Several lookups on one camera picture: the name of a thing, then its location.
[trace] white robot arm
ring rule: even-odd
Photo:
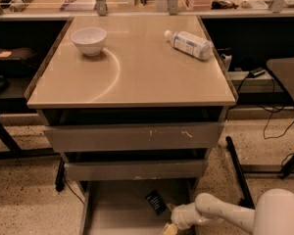
[[[283,189],[267,191],[255,210],[223,202],[211,194],[198,195],[194,203],[172,210],[164,235],[192,225],[216,225],[225,219],[253,235],[294,235],[294,194]]]

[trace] lab bench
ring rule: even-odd
[[[70,40],[97,26],[108,32],[99,56]],[[216,51],[200,61],[173,49],[167,30],[209,37],[195,16],[74,17],[27,104],[85,196],[80,234],[158,234],[170,221],[146,200],[192,200],[236,103]],[[183,234],[193,234],[193,230]]]

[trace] plastic bottle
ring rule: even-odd
[[[166,30],[165,38],[171,46],[200,60],[207,60],[212,54],[213,43],[205,38],[185,31],[172,32]]]
[[[224,49],[224,53],[221,54],[220,57],[223,60],[225,69],[228,71],[229,66],[231,65],[231,61],[232,61],[232,50],[230,48]]]

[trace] tabletop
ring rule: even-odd
[[[71,35],[84,27],[108,33],[96,57]],[[204,37],[195,16],[76,16],[27,104],[34,109],[231,106],[233,93],[212,53],[201,61],[171,47],[164,32]]]

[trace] electronic device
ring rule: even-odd
[[[256,68],[256,69],[253,69],[253,70],[250,70],[249,71],[249,76],[250,77],[257,77],[257,76],[260,76],[262,74],[265,74],[266,73],[266,70],[263,69],[263,68]]]

